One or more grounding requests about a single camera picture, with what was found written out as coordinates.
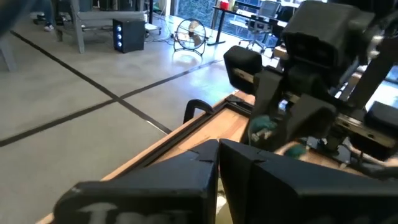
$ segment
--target robotic manipulator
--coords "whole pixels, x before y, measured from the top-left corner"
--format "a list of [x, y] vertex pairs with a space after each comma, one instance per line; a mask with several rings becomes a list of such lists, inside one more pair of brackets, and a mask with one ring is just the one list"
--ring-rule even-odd
[[[28, 2], [0, 1], [0, 35]], [[385, 32], [397, 18], [396, 12], [303, 2], [282, 34], [283, 70], [263, 67], [258, 53], [241, 47], [224, 55], [231, 84], [256, 97], [240, 143], [209, 140], [112, 180], [80, 182], [56, 203], [52, 222], [213, 224], [220, 175], [234, 224], [398, 223], [396, 169], [366, 168], [363, 177], [273, 153], [310, 139], [329, 156], [339, 156], [340, 145], [379, 163], [396, 153], [398, 111], [364, 106], [398, 62], [395, 32]], [[336, 98], [369, 60], [355, 88]], [[254, 130], [258, 118], [267, 130]]]

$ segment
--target electric fan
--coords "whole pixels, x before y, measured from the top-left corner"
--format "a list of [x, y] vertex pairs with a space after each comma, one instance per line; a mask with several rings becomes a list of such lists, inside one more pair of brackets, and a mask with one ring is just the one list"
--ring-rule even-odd
[[[203, 45], [205, 42], [205, 26], [197, 19], [185, 19], [175, 31], [174, 51], [190, 50], [202, 56], [205, 52], [206, 45]], [[176, 49], [175, 43], [181, 45], [182, 48]], [[199, 52], [197, 49], [202, 45], [204, 46], [203, 51]]]

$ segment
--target gray floor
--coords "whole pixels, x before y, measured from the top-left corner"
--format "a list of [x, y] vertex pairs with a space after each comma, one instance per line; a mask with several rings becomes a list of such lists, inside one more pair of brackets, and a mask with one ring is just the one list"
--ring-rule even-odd
[[[171, 30], [179, 20], [173, 22]], [[151, 42], [169, 35], [164, 21], [155, 23], [163, 26], [162, 35], [153, 34], [144, 51], [129, 54], [115, 52], [107, 33], [87, 34], [86, 53], [79, 54], [71, 37], [57, 42], [31, 21], [21, 21], [14, 30], [117, 96], [186, 74], [125, 99], [173, 130], [181, 125], [188, 100], [214, 104], [234, 91], [222, 58], [239, 39], [221, 35], [227, 43], [206, 47], [203, 58], [174, 54], [172, 46]], [[208, 31], [207, 36], [216, 34]], [[0, 223], [33, 223], [72, 185], [99, 180], [165, 134], [113, 101], [46, 129], [52, 121], [111, 98], [20, 39], [10, 41], [18, 69], [10, 73], [0, 63]], [[29, 132], [43, 125], [39, 133]]]

